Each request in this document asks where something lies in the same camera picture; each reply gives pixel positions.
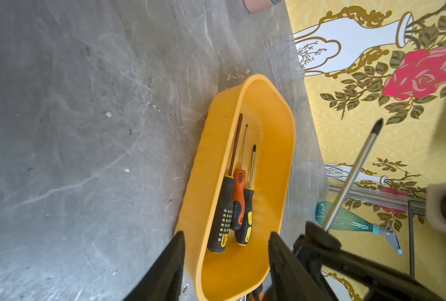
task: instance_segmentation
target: yellow floral wallpaper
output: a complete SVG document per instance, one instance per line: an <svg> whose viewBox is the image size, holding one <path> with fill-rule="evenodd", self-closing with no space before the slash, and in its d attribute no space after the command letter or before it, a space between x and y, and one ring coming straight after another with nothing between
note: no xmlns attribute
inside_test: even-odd
<svg viewBox="0 0 446 301"><path fill-rule="evenodd" d="M304 58L313 59L305 68L305 85L325 163L353 162L372 125L383 117L387 125L364 168L371 169L376 158L388 159L389 162L402 161L408 165L409 172L420 175L412 180L417 182L416 186L426 187L431 183L446 182L446 9L425 19L425 27L419 24L408 27L408 24L419 18L438 11L445 3L444 0L354 0L351 3L335 0L286 1L300 61ZM348 24L331 25L331 22L342 19L349 21L348 16L362 23L361 26L352 20L352 26L362 32L353 30ZM403 21L407 29L410 28L407 31L414 32L402 33L402 43L406 44L398 45L397 40L401 37L395 37L395 34L402 31ZM391 28L388 27L388 32L392 36L378 31L389 25ZM319 40L324 39L322 37L314 37L316 33L305 36L305 33L315 31L318 26L316 33L323 30L320 36L327 36L326 42ZM337 33L339 40L332 42L331 32L335 27L344 26L346 29ZM302 49L305 46L317 46L318 43L321 44L319 47ZM345 47L350 51L343 53ZM311 54L318 51L322 54ZM342 55L345 55L342 57L344 63L334 62L324 68ZM415 61L419 58L423 58L420 67L424 70L415 67ZM400 84L402 78L399 75L406 76L412 71L417 74L410 74L409 77L415 77L422 71L427 73L397 87L395 79ZM380 173L388 178L396 178L392 175L393 169L380 170Z"/></svg>
<svg viewBox="0 0 446 301"><path fill-rule="evenodd" d="M329 179L345 181L382 117L386 125L356 185L425 199L429 184L446 182L446 0L286 0L286 6ZM395 229L403 255L372 233L332 231L343 248L408 273L407 213L353 200L346 208ZM416 279L446 299L446 236L422 217L414 227ZM347 282L352 300L364 296L355 281L340 281Z"/></svg>

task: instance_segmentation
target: spray bottle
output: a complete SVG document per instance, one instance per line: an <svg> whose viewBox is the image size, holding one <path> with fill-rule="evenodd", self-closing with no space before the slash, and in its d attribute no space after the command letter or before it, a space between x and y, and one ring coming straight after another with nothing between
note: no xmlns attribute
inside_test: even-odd
<svg viewBox="0 0 446 301"><path fill-rule="evenodd" d="M325 220L325 217L332 206L333 203L328 201L323 201L316 204L315 219L317 223L320 225L323 224L323 221ZM383 235L387 238L392 248L394 248L398 254L403 254L397 234L390 226L380 226L376 223L370 223L360 216L346 210L345 208L340 209L330 229L372 232L375 235Z"/></svg>

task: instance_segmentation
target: screwdriver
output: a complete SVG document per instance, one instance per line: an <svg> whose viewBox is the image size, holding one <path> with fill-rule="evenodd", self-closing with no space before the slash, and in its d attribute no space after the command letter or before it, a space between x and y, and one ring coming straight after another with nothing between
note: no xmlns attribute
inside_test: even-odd
<svg viewBox="0 0 446 301"><path fill-rule="evenodd" d="M246 246L251 236L251 227L253 224L253 194L254 190L251 189L251 181L253 180L253 170L255 169L255 156L256 156L256 145L253 146L253 159L251 160L250 166L250 180L248 183L248 189L244 189L244 217L243 223L240 230L235 231L236 242L239 245Z"/></svg>
<svg viewBox="0 0 446 301"><path fill-rule="evenodd" d="M225 175L221 183L220 195L216 203L215 215L211 230L209 231L208 250L214 253L221 253L226 249L226 242L228 241L228 233L230 232L231 218L233 213L232 191L234 188L234 178L231 176L233 171L234 157L236 156L236 147L238 146L238 139L240 138L241 122L243 121L243 114L240 114L236 133L234 138L233 152L230 161L230 171Z"/></svg>
<svg viewBox="0 0 446 301"><path fill-rule="evenodd" d="M241 153L240 169L234 171L234 179L236 181L233 189L233 218L231 220L231 229L238 230L241 228L244 216L244 184L246 183L246 172L243 170L244 148L246 147L246 136L248 135L248 124L244 131L243 152Z"/></svg>
<svg viewBox="0 0 446 301"><path fill-rule="evenodd" d="M260 284L254 291L246 296L247 301L262 301L263 300L263 283Z"/></svg>

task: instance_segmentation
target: flathead screwdriver tip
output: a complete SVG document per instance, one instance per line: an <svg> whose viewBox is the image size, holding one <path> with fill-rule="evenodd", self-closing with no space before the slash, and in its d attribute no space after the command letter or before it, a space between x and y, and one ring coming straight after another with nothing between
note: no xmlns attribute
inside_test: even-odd
<svg viewBox="0 0 446 301"><path fill-rule="evenodd" d="M380 118L374 125L372 129L373 134L379 134L383 127L383 118Z"/></svg>

